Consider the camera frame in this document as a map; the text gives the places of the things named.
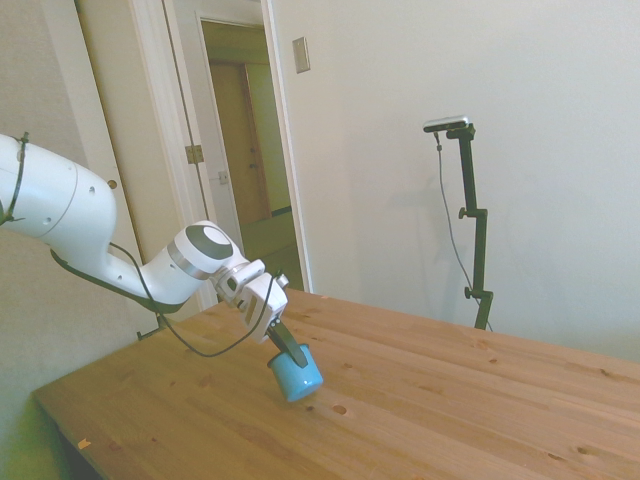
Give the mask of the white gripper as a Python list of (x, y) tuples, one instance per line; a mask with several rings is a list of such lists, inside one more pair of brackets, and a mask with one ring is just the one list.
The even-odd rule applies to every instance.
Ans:
[(247, 283), (237, 298), (237, 308), (241, 312), (249, 338), (262, 343), (268, 337), (280, 350), (291, 357), (294, 363), (305, 368), (308, 360), (301, 346), (282, 321), (273, 321), (284, 311), (288, 300), (284, 290), (269, 273)]

